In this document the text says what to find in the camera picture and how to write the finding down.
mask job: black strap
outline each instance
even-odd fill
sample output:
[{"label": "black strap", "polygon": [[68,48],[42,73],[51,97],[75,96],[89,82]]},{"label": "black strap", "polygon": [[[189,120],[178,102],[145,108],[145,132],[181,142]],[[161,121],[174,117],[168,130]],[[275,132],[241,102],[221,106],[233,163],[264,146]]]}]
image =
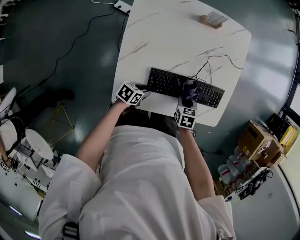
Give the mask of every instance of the black strap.
[{"label": "black strap", "polygon": [[79,240],[79,226],[77,223],[68,222],[63,228],[64,237]]}]

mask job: white robotic equipment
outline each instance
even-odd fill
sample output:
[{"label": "white robotic equipment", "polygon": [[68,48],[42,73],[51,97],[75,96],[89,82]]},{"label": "white robotic equipment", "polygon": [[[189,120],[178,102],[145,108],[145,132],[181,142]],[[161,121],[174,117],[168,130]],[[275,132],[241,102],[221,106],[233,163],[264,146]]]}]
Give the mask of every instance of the white robotic equipment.
[{"label": "white robotic equipment", "polygon": [[175,120],[178,127],[193,129],[197,118],[197,103],[192,99],[193,106],[185,107],[182,104],[181,96],[178,98],[178,105],[175,114]]},{"label": "white robotic equipment", "polygon": [[128,105],[136,106],[144,93],[131,82],[124,82],[116,93],[116,96]]}]

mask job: floor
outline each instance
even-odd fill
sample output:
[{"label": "floor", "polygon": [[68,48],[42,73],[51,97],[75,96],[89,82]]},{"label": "floor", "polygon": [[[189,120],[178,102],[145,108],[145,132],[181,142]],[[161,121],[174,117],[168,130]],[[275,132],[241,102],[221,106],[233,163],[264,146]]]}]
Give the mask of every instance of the floor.
[{"label": "floor", "polygon": [[[285,103],[297,57],[294,36],[286,30],[293,26],[293,12],[282,0],[202,1],[227,14],[252,34],[244,70],[219,124],[195,126],[196,141],[201,148],[208,152],[223,149],[230,155],[248,120],[266,120]],[[15,86],[20,91],[29,84],[38,84],[51,75],[55,60],[65,54],[75,37],[85,32],[91,18],[113,11],[112,5],[93,4],[90,0],[18,2],[2,34],[7,39],[0,45],[5,81],[1,87]],[[77,40],[72,52],[59,61],[55,75],[21,102],[21,105],[28,104],[48,88],[74,91],[75,100],[63,103],[75,130],[55,145],[63,153],[76,153],[110,104],[123,17],[123,13],[116,12],[95,19],[88,35]],[[32,127],[38,129],[51,111],[47,109]],[[216,176],[216,169],[225,158],[204,156]]]}]

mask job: bottle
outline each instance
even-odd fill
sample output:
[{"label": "bottle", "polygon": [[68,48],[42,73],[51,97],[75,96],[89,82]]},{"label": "bottle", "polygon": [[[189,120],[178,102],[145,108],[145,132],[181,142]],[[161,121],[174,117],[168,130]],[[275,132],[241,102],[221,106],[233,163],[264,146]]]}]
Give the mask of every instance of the bottle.
[{"label": "bottle", "polygon": [[243,172],[245,170],[247,170],[247,166],[250,165],[250,161],[248,159],[248,157],[246,156],[245,153],[241,152],[238,157],[237,160],[239,162],[239,169]]},{"label": "bottle", "polygon": [[226,164],[230,170],[231,175],[234,177],[234,179],[236,179],[241,174],[239,162],[237,161],[237,156],[231,155],[226,160]]},{"label": "bottle", "polygon": [[232,175],[230,174],[230,170],[226,164],[221,165],[218,169],[217,172],[220,174],[220,177],[222,181],[228,185],[232,180]]},{"label": "bottle", "polygon": [[234,155],[238,156],[240,153],[242,153],[242,150],[239,146],[236,146],[236,148],[233,151]]}]

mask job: white round table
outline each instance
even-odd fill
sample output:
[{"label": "white round table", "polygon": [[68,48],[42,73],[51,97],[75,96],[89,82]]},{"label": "white round table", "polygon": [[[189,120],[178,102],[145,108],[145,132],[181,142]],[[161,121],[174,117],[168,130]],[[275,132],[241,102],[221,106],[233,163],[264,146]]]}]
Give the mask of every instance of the white round table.
[{"label": "white round table", "polygon": [[32,129],[26,129],[26,139],[33,150],[42,158],[53,159],[53,152],[46,140]]}]

